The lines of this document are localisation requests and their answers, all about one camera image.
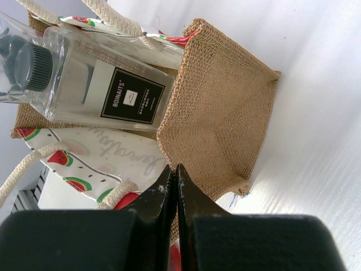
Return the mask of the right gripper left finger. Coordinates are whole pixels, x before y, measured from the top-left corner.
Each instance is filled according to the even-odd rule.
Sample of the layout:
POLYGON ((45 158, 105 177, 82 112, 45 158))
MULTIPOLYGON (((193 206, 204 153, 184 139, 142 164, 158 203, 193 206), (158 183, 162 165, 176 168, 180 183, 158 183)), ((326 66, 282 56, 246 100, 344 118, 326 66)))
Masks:
POLYGON ((19 211, 1 225, 2 270, 167 270, 173 173, 120 210, 19 211))

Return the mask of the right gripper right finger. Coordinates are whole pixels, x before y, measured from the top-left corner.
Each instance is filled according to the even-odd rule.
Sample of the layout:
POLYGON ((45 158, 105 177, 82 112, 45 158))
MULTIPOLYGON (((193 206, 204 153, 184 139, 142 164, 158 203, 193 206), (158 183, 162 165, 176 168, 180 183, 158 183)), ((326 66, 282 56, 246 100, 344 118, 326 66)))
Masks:
POLYGON ((183 270, 345 270, 328 228, 308 215, 233 215, 177 167, 183 270))

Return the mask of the burlap watermelon canvas bag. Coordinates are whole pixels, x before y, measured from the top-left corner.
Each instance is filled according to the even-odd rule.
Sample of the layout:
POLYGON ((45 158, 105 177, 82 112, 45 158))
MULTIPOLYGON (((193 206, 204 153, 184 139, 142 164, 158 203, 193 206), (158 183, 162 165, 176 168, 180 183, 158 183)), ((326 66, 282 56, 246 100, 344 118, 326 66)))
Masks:
POLYGON ((96 20, 64 18, 22 1, 43 34, 58 27, 174 77, 164 117, 154 131, 49 121, 29 103, 15 133, 33 150, 1 186, 5 202, 26 169, 41 161, 65 183, 112 209, 153 185, 164 167, 183 164, 211 200, 244 195, 263 144, 279 74, 203 19, 181 38, 148 35, 106 1, 87 1, 96 20))

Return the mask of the clear square bottle black label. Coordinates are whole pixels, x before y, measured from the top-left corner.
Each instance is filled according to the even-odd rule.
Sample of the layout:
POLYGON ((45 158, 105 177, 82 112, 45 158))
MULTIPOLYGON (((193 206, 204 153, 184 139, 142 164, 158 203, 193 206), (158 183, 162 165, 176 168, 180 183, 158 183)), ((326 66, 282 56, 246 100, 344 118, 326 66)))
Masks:
POLYGON ((40 45, 16 54, 14 76, 27 102, 49 121, 154 131, 174 77, 89 38, 47 28, 40 45))

